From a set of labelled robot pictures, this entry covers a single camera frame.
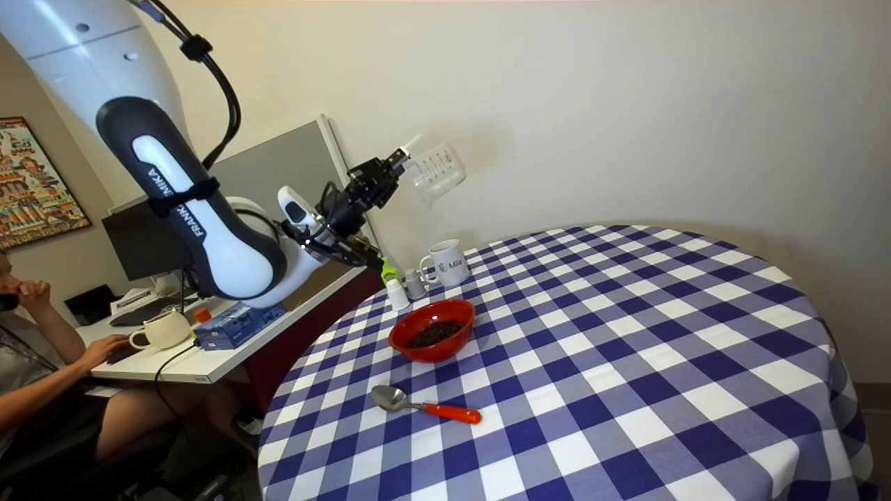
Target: gray shirt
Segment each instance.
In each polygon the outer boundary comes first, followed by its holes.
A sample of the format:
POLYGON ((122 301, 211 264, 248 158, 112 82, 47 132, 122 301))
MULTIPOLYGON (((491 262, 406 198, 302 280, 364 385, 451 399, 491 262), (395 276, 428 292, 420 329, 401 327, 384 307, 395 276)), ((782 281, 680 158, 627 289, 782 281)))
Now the gray shirt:
MULTIPOLYGON (((0 395, 28 386, 50 374, 52 369, 46 367, 40 357, 56 367, 64 365, 33 322, 13 312, 3 312, 0 313, 0 326, 27 344, 22 346, 19 340, 0 328, 0 395)), ((15 432, 15 429, 0 431, 0 456, 9 447, 15 432)))

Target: red spoon handle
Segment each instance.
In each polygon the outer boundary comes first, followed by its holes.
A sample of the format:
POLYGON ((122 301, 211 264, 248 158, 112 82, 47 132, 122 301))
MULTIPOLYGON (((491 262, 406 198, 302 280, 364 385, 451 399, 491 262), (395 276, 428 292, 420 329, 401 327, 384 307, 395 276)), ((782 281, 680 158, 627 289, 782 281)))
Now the red spoon handle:
POLYGON ((460 407, 440 406, 439 404, 424 404, 424 412, 470 424, 479 423, 483 419, 479 411, 462 409, 460 407))

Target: red bowl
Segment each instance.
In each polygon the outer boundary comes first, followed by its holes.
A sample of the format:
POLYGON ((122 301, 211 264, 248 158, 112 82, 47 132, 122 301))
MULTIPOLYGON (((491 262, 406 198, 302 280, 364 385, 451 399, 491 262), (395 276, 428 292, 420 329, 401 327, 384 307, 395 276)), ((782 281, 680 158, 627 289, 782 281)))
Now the red bowl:
POLYGON ((454 357, 467 344, 476 313, 473 304, 465 300, 442 300, 418 308, 397 322, 390 331, 390 346, 415 362, 442 362, 454 357), (461 322, 464 327, 436 344, 424 348, 408 348, 409 341, 430 324, 449 320, 461 322))

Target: blue box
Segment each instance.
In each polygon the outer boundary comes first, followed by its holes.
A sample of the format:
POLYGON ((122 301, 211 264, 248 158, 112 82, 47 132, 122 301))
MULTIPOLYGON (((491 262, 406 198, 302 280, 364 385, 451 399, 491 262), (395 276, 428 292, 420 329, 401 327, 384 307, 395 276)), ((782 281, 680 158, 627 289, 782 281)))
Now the blue box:
POLYGON ((238 303, 195 327, 195 336, 207 350, 236 349, 284 313, 282 305, 251 308, 238 303))

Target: hand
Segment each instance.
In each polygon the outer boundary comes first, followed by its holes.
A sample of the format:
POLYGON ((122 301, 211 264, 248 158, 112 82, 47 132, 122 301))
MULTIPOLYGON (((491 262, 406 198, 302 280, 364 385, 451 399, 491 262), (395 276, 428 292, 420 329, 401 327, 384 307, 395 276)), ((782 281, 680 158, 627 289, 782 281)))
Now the hand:
POLYGON ((90 346, 86 347, 86 351, 75 364, 80 365, 87 371, 91 371, 97 365, 107 360, 112 351, 123 347, 129 342, 130 336, 124 334, 114 334, 107 338, 93 341, 90 343, 90 346))
POLYGON ((19 285, 19 303, 31 313, 50 307, 50 284, 42 281, 22 282, 19 285))

